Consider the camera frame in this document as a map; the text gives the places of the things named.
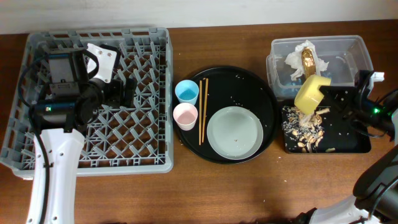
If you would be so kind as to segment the pink plastic cup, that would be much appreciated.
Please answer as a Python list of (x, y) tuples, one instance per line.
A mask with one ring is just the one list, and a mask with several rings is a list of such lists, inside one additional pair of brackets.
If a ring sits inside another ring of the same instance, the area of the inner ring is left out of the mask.
[(198, 111), (190, 103), (179, 103), (173, 110), (173, 118), (181, 130), (189, 131), (195, 126)]

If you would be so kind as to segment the yellow bowl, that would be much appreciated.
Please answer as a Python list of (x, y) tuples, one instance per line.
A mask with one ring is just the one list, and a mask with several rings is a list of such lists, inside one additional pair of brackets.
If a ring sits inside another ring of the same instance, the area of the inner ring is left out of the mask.
[(330, 86), (331, 79), (319, 75), (311, 75), (299, 89), (294, 105), (305, 115), (313, 114), (324, 95), (321, 86)]

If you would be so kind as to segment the blue plastic cup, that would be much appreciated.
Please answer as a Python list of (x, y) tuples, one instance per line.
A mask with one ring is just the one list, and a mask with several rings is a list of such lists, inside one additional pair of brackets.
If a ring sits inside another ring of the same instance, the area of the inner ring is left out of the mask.
[(195, 105), (199, 91), (198, 85), (192, 80), (182, 80), (175, 87), (175, 95), (179, 103)]

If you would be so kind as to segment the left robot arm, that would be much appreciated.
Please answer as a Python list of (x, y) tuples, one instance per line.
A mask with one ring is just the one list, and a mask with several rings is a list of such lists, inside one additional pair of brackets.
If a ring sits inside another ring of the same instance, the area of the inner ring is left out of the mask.
[(121, 54), (116, 47), (88, 44), (85, 49), (43, 54), (20, 75), (20, 82), (38, 63), (50, 65), (50, 81), (28, 107), (34, 132), (35, 169), (27, 223), (73, 223), (78, 160), (87, 126), (106, 105), (130, 107), (137, 80), (113, 79)]

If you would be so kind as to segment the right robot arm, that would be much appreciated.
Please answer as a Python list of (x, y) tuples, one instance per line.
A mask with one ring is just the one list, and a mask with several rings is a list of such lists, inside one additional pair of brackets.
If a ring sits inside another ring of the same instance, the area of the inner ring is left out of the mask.
[[(324, 101), (351, 126), (360, 123), (397, 141), (397, 90), (376, 101), (368, 99), (381, 72), (360, 70), (355, 86), (333, 86), (329, 78), (312, 75), (298, 91), (294, 105), (305, 114)], [(393, 147), (368, 168), (354, 185), (348, 198), (327, 208), (301, 213), (293, 223), (397, 223), (397, 148)]]

